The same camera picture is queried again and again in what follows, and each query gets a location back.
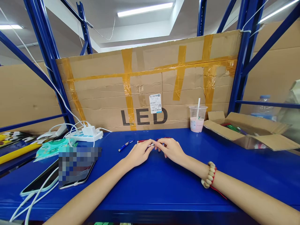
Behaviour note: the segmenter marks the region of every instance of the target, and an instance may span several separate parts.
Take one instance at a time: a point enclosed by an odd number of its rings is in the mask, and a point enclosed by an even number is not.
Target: forearm
[[[207,178],[208,165],[190,156],[182,166],[202,179]],[[299,211],[218,170],[213,187],[260,224],[300,224]]]
[[[115,184],[130,169],[126,161],[124,159],[121,160],[104,175],[77,194],[45,224],[83,224]]]

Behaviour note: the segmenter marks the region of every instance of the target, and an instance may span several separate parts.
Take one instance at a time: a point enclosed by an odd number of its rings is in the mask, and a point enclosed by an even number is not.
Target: green package
[[[70,139],[70,144],[73,147],[76,147],[78,144],[75,142],[76,140],[74,138]],[[34,162],[58,155],[60,148],[69,146],[69,139],[66,138],[43,143],[42,147],[40,147],[40,149],[37,151]]]

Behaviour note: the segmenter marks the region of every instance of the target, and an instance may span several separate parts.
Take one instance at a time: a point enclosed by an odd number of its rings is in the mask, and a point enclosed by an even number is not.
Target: white charger
[[[95,126],[91,126],[91,125],[88,125],[88,126],[82,128],[82,132],[83,132],[84,135],[88,135],[88,136],[97,135]]]

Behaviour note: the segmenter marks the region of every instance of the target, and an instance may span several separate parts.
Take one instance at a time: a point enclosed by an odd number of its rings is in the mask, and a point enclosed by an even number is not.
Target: blue table surface
[[[137,140],[163,137],[177,140],[187,155],[205,163],[213,161],[220,171],[300,210],[299,156],[287,151],[246,150],[205,128],[202,133],[184,128],[105,133],[95,144],[102,147],[102,156],[95,163],[87,182],[64,190],[55,188],[33,207],[30,219],[45,221],[50,218],[124,158]],[[118,149],[132,139],[135,142],[119,153]],[[78,147],[92,145],[79,142]],[[23,201],[20,192],[56,159],[57,156],[29,162],[0,179],[1,219],[11,217]],[[89,220],[133,223],[176,221],[186,224],[224,224],[226,221],[235,224],[240,220],[255,223],[231,201],[212,189],[204,189],[199,177],[154,150],[145,163],[128,172],[115,185]]]

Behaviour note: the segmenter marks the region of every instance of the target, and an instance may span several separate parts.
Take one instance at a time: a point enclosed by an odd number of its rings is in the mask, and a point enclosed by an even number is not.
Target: white ceiling
[[[76,0],[67,1],[77,11]],[[265,5],[263,17],[291,1],[269,0]],[[78,20],[60,0],[44,0],[44,2],[60,56],[78,56],[82,48],[78,34],[83,37]],[[113,37],[110,41],[89,28],[94,53],[196,36],[199,0],[81,0],[81,2],[83,3],[87,20],[106,38],[111,36],[114,18],[116,19]],[[122,18],[117,16],[117,12],[120,11],[167,2],[174,2],[175,6],[171,9],[134,16]],[[207,1],[204,34],[216,32],[229,2],[230,0]],[[237,0],[232,10],[232,14],[227,21],[227,30],[236,28],[240,2],[241,0]],[[283,20],[295,5],[266,22]],[[11,23],[24,27],[24,29],[16,31],[26,44],[37,42],[23,0],[0,0],[0,7],[6,13]],[[1,14],[0,24],[7,24],[7,21]],[[2,32],[15,45],[21,44],[12,30],[3,30]],[[38,46],[30,47],[29,50],[36,60],[43,60]],[[1,56],[16,59],[16,56],[0,42],[0,63],[3,64]]]

